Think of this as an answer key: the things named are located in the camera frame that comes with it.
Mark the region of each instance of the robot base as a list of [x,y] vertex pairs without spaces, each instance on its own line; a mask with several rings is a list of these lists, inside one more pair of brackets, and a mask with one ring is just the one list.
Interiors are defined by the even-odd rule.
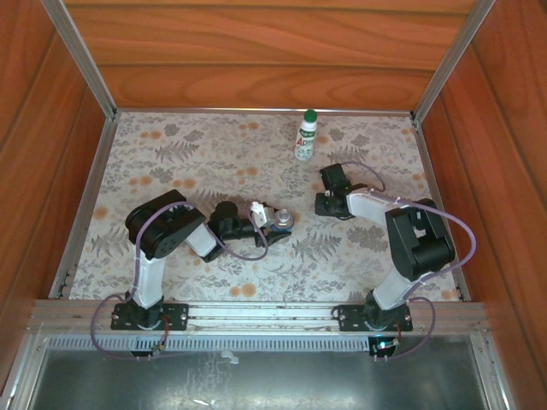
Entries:
[[373,317],[367,305],[339,305],[332,310],[340,331],[412,331],[410,309],[406,304],[379,310]]
[[[114,306],[114,312],[112,313],[112,321],[110,322],[110,329],[113,331],[145,331],[152,330],[146,329],[147,327],[153,327],[156,323],[148,325],[146,322],[139,320],[141,316],[136,309],[142,309],[135,303],[117,303]],[[170,331],[185,331],[188,324],[188,305],[184,303],[162,303],[159,307],[159,323],[157,327],[154,327],[154,331],[165,330],[165,320],[168,319]]]

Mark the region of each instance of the floral tablecloth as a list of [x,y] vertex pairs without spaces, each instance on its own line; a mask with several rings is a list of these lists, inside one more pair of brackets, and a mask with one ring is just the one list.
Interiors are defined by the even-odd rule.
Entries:
[[[223,255],[209,264],[182,245],[167,259],[164,295],[181,301],[360,301],[388,273],[384,229],[365,219],[314,214],[323,189],[319,169],[356,160],[376,168],[387,193],[428,196],[409,118],[320,115],[315,153],[298,161],[294,143],[301,115],[152,114],[121,116],[84,250],[70,294],[98,299],[129,289],[133,253],[124,220],[138,205],[173,188],[206,215],[223,200],[241,214],[250,201],[287,208],[296,217],[288,243],[246,262]],[[347,167],[352,183],[374,176]],[[241,255],[259,255],[251,240],[230,242]],[[451,275],[416,295],[457,300]]]

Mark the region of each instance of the plastic bottle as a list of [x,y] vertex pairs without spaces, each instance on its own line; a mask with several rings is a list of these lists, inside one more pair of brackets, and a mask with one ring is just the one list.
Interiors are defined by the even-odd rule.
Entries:
[[294,226],[294,218],[286,209],[280,209],[275,213],[275,221],[271,226],[272,231],[290,232]]
[[309,109],[304,113],[304,119],[297,135],[297,146],[294,149],[295,157],[306,161],[314,154],[315,133],[317,131],[317,113]]

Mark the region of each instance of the white bottle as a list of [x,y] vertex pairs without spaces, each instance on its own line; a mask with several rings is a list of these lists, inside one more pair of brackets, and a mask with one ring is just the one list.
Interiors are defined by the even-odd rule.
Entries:
[[317,113],[309,109],[304,113],[304,119],[297,135],[297,146],[294,155],[300,161],[306,161],[314,154],[315,133],[317,131]]

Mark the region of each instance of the wooden wall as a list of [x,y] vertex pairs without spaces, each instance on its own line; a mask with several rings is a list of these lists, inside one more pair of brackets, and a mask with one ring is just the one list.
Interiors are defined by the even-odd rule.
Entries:
[[519,408],[547,406],[546,44],[547,3],[497,0],[423,124],[445,207],[477,234],[464,272]]
[[416,108],[473,0],[67,0],[123,108]]
[[104,115],[35,0],[0,13],[0,387],[47,297]]

